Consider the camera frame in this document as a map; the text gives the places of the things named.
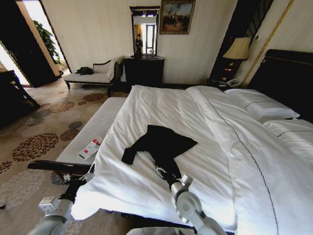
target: white upholstered bench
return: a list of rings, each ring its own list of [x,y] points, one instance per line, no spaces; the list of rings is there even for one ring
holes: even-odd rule
[[[56,159],[56,162],[91,165],[96,153],[84,160],[78,156],[78,152],[86,147],[96,136],[101,135],[105,137],[125,99],[124,97],[108,98],[72,142],[64,149]]]

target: lamp shade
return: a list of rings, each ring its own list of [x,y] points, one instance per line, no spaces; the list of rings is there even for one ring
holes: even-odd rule
[[[236,38],[223,57],[235,60],[246,60],[249,57],[250,40],[250,38]]]

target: white duvet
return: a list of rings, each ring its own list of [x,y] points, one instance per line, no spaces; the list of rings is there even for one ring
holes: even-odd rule
[[[210,87],[134,86],[98,151],[95,177],[78,190],[75,219],[104,208],[180,223],[151,156],[139,152],[133,165],[120,160],[148,124],[198,142],[175,161],[182,174],[194,177],[190,191],[222,227],[239,235],[312,234],[312,172],[226,94]]]

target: chaise lounge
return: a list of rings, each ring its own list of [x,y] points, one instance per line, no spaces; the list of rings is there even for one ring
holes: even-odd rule
[[[96,84],[108,87],[108,97],[111,97],[112,87],[120,82],[123,75],[123,56],[109,60],[103,64],[93,64],[93,74],[79,75],[71,73],[63,77],[68,89],[71,83]]]

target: floor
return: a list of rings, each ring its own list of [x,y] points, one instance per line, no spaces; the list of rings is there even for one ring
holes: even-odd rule
[[[59,196],[66,186],[49,171],[28,170],[32,160],[55,160],[108,98],[101,86],[72,84],[62,78],[27,92],[41,108],[0,129],[0,233],[26,235],[38,224],[43,212],[38,203],[46,196]],[[113,96],[126,97],[115,92]],[[132,218],[98,211],[84,221],[69,221],[66,234],[124,235]]]

